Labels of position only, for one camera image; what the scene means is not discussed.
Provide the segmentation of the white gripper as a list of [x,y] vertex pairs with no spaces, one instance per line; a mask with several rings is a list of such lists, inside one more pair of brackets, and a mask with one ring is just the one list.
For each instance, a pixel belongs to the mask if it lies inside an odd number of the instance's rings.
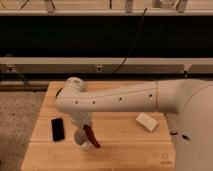
[[85,125],[92,125],[92,113],[91,112],[74,112],[70,114],[71,122],[80,130]]

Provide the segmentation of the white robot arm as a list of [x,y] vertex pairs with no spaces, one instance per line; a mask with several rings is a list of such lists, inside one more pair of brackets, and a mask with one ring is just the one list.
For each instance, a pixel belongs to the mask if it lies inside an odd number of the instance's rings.
[[92,131],[94,112],[162,112],[178,116],[175,171],[213,171],[213,81],[175,79],[90,91],[71,77],[55,97],[71,116],[79,145],[99,145]]

